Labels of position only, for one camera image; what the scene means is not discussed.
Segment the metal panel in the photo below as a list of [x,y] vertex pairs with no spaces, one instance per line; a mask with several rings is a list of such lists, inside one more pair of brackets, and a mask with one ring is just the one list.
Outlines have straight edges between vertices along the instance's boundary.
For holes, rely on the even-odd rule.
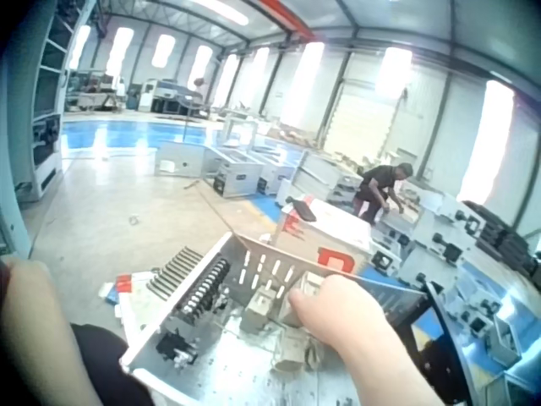
[[344,3],[363,29],[409,30],[445,40],[451,39],[449,0],[344,0]]

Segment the blue floor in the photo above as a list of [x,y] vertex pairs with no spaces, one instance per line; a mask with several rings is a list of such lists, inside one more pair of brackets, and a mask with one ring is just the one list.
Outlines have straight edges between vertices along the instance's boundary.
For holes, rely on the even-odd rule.
[[[63,149],[68,151],[91,148],[98,138],[105,139],[106,148],[139,147],[142,140],[145,147],[156,148],[160,140],[212,144],[216,135],[217,131],[207,132],[205,128],[188,126],[184,131],[183,126],[167,123],[89,121],[65,123],[62,141],[65,144]],[[279,141],[265,137],[261,137],[259,143],[284,151],[289,162],[297,161],[302,153],[300,148],[284,146]],[[276,206],[274,198],[256,195],[249,201],[272,221],[278,221],[280,209]],[[471,264],[466,264],[465,269],[492,287],[503,299],[505,307],[511,310],[506,319],[516,328],[523,356],[522,361],[514,365],[510,372],[541,390],[541,320],[480,270]],[[372,268],[364,270],[362,275],[378,282],[401,286],[395,279],[384,277]],[[431,338],[437,338],[442,334],[441,326],[432,310],[425,313],[416,325]],[[503,371],[503,368],[486,354],[482,340],[473,339],[471,342],[464,343],[463,349],[470,361],[489,373],[496,375]]]

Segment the white box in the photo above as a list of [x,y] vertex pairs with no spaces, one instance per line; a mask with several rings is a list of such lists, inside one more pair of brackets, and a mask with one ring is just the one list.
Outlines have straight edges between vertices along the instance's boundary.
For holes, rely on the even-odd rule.
[[317,220],[305,222],[292,205],[284,206],[272,239],[277,248],[345,273],[362,271],[378,252],[387,255],[390,269],[399,267],[399,255],[372,240],[367,222],[312,196],[302,200]]
[[225,198],[253,195],[263,164],[238,150],[217,148],[222,159],[212,187]]
[[291,179],[295,172],[292,164],[281,162],[276,156],[254,151],[250,151],[249,155],[264,165],[258,182],[258,191],[264,195],[276,195],[281,181]]

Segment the steel beam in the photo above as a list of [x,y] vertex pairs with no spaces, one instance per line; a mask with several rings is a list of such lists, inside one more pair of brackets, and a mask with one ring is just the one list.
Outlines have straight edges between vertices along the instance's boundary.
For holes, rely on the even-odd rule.
[[353,16],[351,10],[349,7],[344,3],[344,0],[335,0],[336,4],[338,4],[338,7],[343,12],[343,14],[346,16],[347,20],[349,21],[349,24],[352,25],[354,28],[358,28],[358,22],[355,20],[355,17]]
[[212,73],[212,77],[210,78],[209,88],[206,90],[205,104],[209,104],[210,94],[214,90],[214,84],[216,83],[216,79],[218,78],[218,71],[220,70],[221,64],[223,63],[223,56],[223,53],[221,53],[217,58],[218,63],[216,64],[214,72]]
[[[358,28],[353,31],[352,38],[356,38],[357,34]],[[325,112],[323,113],[323,118],[321,119],[320,129],[318,130],[318,134],[315,137],[315,141],[317,142],[317,146],[319,148],[323,148],[323,145],[325,144],[325,139],[327,137],[327,134],[325,134],[325,130],[327,128],[329,120],[331,119],[332,110],[335,106],[338,92],[340,91],[340,86],[342,86],[342,82],[344,81],[344,74],[346,73],[347,65],[349,64],[349,60],[351,59],[353,54],[353,45],[350,45],[348,48],[349,49],[347,50],[344,58],[342,59],[340,68],[338,69],[338,74],[336,75],[336,80],[332,88],[331,96],[329,97],[327,107],[325,109]]]
[[140,19],[139,17],[134,17],[133,15],[117,14],[117,13],[111,13],[111,16],[113,16],[113,17],[122,17],[124,19],[134,19],[136,21],[141,21],[143,23],[159,25],[160,27],[165,27],[165,28],[168,28],[169,30],[173,30],[173,31],[176,31],[176,32],[182,32],[183,34],[185,34],[187,36],[192,36],[193,38],[197,38],[198,40],[202,40],[203,42],[211,44],[214,47],[218,47],[220,49],[222,49],[224,47],[223,45],[220,45],[217,42],[214,42],[213,40],[209,40],[207,38],[204,38],[203,36],[198,36],[197,34],[191,33],[191,32],[186,31],[186,30],[181,30],[181,29],[179,29],[177,27],[171,27],[170,25],[167,25],[167,24],[157,23],[157,22],[152,21],[150,19]]
[[426,170],[426,166],[429,163],[430,155],[432,154],[432,150],[434,149],[434,144],[436,142],[436,138],[438,137],[438,133],[440,132],[440,126],[441,126],[441,120],[443,118],[443,114],[445,112],[445,108],[447,107],[447,100],[449,99],[449,89],[451,88],[451,82],[453,80],[453,73],[451,72],[451,64],[453,60],[453,53],[455,51],[455,41],[456,41],[456,5],[455,0],[449,0],[449,7],[451,12],[449,13],[449,19],[450,19],[450,27],[451,32],[451,43],[450,43],[450,52],[449,52],[449,64],[447,66],[447,76],[445,77],[445,83],[443,86],[443,91],[441,92],[441,99],[440,99],[440,106],[438,107],[438,114],[436,115],[436,120],[434,121],[434,127],[432,128],[432,133],[430,134],[429,143],[426,145],[426,149],[424,150],[423,158],[421,159],[421,163],[419,164],[419,169],[417,173],[415,174],[415,178],[417,180],[423,180],[424,171]]
[[233,75],[233,80],[231,82],[231,86],[229,87],[229,92],[227,93],[226,102],[224,103],[224,106],[227,106],[229,102],[231,101],[231,96],[233,94],[233,90],[235,89],[235,84],[237,83],[238,74],[240,73],[240,69],[243,66],[245,58],[246,58],[246,55],[242,55],[242,57],[240,57],[240,61],[238,61],[237,70],[235,70],[235,75]]
[[291,39],[291,34],[287,34],[286,39],[286,45],[278,51],[278,58],[276,58],[276,62],[274,63],[274,66],[272,67],[272,72],[270,72],[270,78],[267,82],[267,87],[265,88],[265,93],[263,94],[263,99],[261,99],[259,114],[263,114],[263,110],[265,110],[265,106],[267,104],[267,101],[269,100],[269,94],[271,93],[272,86],[274,85],[274,81],[276,79],[276,74],[278,73],[278,69],[281,65],[281,60],[284,58],[284,53],[286,53],[287,50],[287,43]]
[[191,41],[192,37],[188,36],[186,38],[186,42],[184,42],[183,50],[180,52],[180,58],[178,59],[177,68],[175,69],[175,75],[173,78],[178,82],[178,74],[180,74],[180,65],[182,65],[184,57],[186,56],[186,52],[188,51],[189,42]]
[[265,18],[267,18],[271,23],[277,25],[280,30],[291,34],[291,30],[289,30],[279,19],[271,15],[265,8],[261,7],[259,5],[258,0],[250,1],[250,0],[240,0],[244,4],[248,4],[251,8],[253,8],[258,13],[262,14]]
[[538,178],[541,178],[541,174],[539,173],[540,164],[541,164],[541,125],[539,125],[538,143],[535,150],[535,158],[533,159],[532,171],[530,172],[530,179],[527,182],[526,192],[524,193],[524,197],[522,198],[522,203],[520,207],[518,208],[518,212],[516,213],[516,216],[515,216],[515,221],[513,222],[513,225],[512,225],[512,228],[514,230],[518,229],[518,226],[520,225],[521,220],[524,217],[524,213],[526,213],[528,203],[530,202],[530,199],[532,198],[535,184],[537,183]]
[[424,150],[423,158],[419,164],[419,169],[415,174],[415,178],[417,180],[422,180],[427,163],[430,159],[430,154],[432,154],[432,150],[434,149],[434,144],[436,142],[436,138],[438,137],[438,132],[440,131],[441,119],[443,118],[443,113],[445,112],[445,107],[447,106],[447,100],[449,99],[449,89],[451,88],[452,78],[453,73],[449,70],[449,72],[447,72],[447,77],[445,78],[443,92],[441,93],[440,107],[438,108],[438,114],[436,116],[436,120],[434,121],[432,134],[430,134],[429,143],[426,145],[426,150]]
[[145,47],[146,39],[149,36],[151,27],[152,27],[152,24],[148,24],[148,26],[146,27],[145,33],[143,34],[143,39],[141,40],[141,45],[139,45],[139,49],[137,50],[137,55],[135,56],[134,68],[132,69],[132,74],[129,76],[129,82],[128,82],[128,85],[126,86],[126,89],[128,89],[129,86],[134,82],[135,71],[137,70],[137,65],[139,65],[141,53],[143,52],[143,48]]
[[180,11],[181,13],[191,15],[191,16],[197,18],[197,19],[201,19],[201,20],[203,20],[203,21],[205,21],[205,22],[207,22],[209,24],[212,24],[212,25],[215,25],[216,27],[221,28],[222,30],[228,32],[229,34],[232,34],[232,35],[236,36],[237,38],[240,38],[243,41],[248,41],[249,40],[246,36],[243,36],[242,34],[236,32],[235,30],[232,30],[231,28],[226,27],[224,24],[222,24],[222,23],[220,23],[218,21],[215,21],[213,19],[209,19],[208,17],[205,17],[202,14],[195,13],[195,11],[192,11],[189,8],[180,7],[180,6],[176,5],[176,4],[162,2],[160,0],[148,0],[148,2],[160,5],[162,7],[171,8],[173,10]]

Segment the metal sheet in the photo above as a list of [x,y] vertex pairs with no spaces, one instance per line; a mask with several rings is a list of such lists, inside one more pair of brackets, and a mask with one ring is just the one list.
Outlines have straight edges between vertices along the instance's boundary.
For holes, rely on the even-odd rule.
[[[213,266],[218,255],[231,264],[231,270],[223,282],[230,288],[232,301],[228,307],[221,315],[211,312],[204,314],[196,327],[171,317],[177,303],[188,294],[189,288],[197,283],[205,270]],[[270,322],[258,335],[239,329],[243,307],[257,287],[266,286],[271,280],[269,286],[280,295],[270,313],[273,320],[285,293],[306,271],[321,276],[338,273],[258,241],[227,233],[164,304],[156,320],[130,346],[121,359],[121,365],[170,398],[188,396],[200,404],[358,404],[351,377],[332,349],[325,350],[319,371],[281,373],[273,369],[273,357],[282,327]],[[403,320],[424,298],[424,294],[417,291],[346,276],[357,281],[379,300],[393,324]],[[188,341],[199,339],[199,358],[194,365],[181,371],[175,370],[171,361],[164,361],[156,352],[161,333],[165,329],[172,331],[177,328]]]

